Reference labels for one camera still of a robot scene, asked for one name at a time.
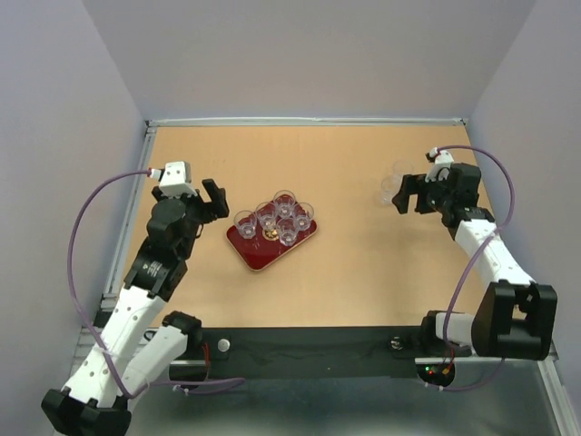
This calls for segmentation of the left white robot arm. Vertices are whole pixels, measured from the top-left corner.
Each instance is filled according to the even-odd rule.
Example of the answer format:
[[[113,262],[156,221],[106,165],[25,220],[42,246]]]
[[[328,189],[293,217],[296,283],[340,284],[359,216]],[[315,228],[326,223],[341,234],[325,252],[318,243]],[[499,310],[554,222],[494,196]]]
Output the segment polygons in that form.
[[[204,201],[189,185],[169,195],[159,184],[147,235],[127,273],[113,312],[83,364],[64,384],[49,390],[41,408],[63,435],[124,435],[137,401],[177,357],[191,358],[203,346],[202,323],[183,312],[166,315],[144,346],[144,333],[187,272],[186,262],[204,225],[229,215],[226,192],[202,181]]]

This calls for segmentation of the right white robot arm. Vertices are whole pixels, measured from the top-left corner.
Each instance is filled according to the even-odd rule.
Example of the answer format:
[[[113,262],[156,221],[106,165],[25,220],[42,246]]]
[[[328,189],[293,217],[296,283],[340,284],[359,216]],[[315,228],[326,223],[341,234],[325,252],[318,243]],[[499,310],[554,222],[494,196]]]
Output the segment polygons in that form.
[[[477,269],[485,293],[475,314],[430,311],[418,332],[423,352],[438,354],[449,344],[471,347],[478,356],[542,361],[550,351],[557,295],[537,283],[501,239],[492,213],[478,206],[481,172],[453,163],[435,177],[406,174],[392,202],[406,213],[416,196],[417,213],[440,213],[453,241]]]

